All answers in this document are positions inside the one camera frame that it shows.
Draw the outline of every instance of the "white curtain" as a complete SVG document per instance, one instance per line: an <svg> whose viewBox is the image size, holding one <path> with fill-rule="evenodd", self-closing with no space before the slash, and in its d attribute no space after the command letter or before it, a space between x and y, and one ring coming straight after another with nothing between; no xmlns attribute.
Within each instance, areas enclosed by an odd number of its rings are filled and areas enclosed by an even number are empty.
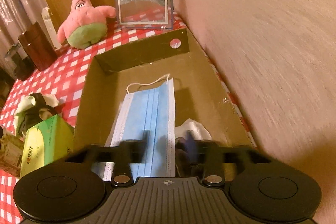
<svg viewBox="0 0 336 224"><path fill-rule="evenodd" d="M50 41L41 13L47 6L45 0L0 0L0 66L11 76L12 71L4 61L4 56L17 37L32 23L39 22Z"/></svg>

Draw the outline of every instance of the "glass frame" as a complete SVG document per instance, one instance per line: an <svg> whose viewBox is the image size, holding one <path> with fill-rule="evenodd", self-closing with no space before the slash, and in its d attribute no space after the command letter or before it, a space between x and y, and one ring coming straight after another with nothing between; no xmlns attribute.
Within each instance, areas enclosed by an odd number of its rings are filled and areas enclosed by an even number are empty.
<svg viewBox="0 0 336 224"><path fill-rule="evenodd" d="M164 0L165 20L153 21L122 21L121 0L115 0L118 27L138 28L138 29L173 29L174 24L174 8L173 0Z"/></svg>

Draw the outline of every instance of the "face mask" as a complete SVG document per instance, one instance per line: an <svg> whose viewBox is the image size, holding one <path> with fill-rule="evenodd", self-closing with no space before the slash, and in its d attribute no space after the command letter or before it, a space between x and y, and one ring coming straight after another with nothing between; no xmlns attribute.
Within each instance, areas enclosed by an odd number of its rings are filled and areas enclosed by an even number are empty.
<svg viewBox="0 0 336 224"><path fill-rule="evenodd" d="M129 93L131 85L152 85L166 81L155 89ZM141 140L148 130L144 163L131 164L133 180L137 177L175 177L175 98L173 79L164 75L150 84L130 84L121 106L110 146L124 140ZM113 163L107 163L104 180L111 180Z"/></svg>

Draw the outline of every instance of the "ear loop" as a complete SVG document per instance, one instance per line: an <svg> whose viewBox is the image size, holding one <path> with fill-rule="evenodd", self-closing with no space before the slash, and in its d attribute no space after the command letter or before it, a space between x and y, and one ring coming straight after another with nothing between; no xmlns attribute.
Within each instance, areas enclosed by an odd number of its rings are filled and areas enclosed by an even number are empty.
<svg viewBox="0 0 336 224"><path fill-rule="evenodd" d="M169 80L169 77L170 77L170 73L161 76L159 79L157 79L157 80L155 80L154 82L151 82L151 83L149 83L149 84L131 83L131 84L129 84L129 85L127 86L127 88L126 88L127 94L129 94L128 88L129 88L131 85L153 85L153 84L159 82L160 80L162 80L162 79L164 79L164 78L166 78L166 80L168 81L168 80Z"/></svg>

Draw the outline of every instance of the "patrick star plush toy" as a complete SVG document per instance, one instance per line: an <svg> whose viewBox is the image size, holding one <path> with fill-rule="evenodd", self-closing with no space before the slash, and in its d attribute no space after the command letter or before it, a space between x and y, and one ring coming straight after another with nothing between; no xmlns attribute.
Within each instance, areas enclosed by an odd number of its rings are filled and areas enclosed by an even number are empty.
<svg viewBox="0 0 336 224"><path fill-rule="evenodd" d="M58 41L65 39L75 48L86 48L107 34L106 18L116 16L112 6L93 7L90 0L72 0L71 12L57 32Z"/></svg>

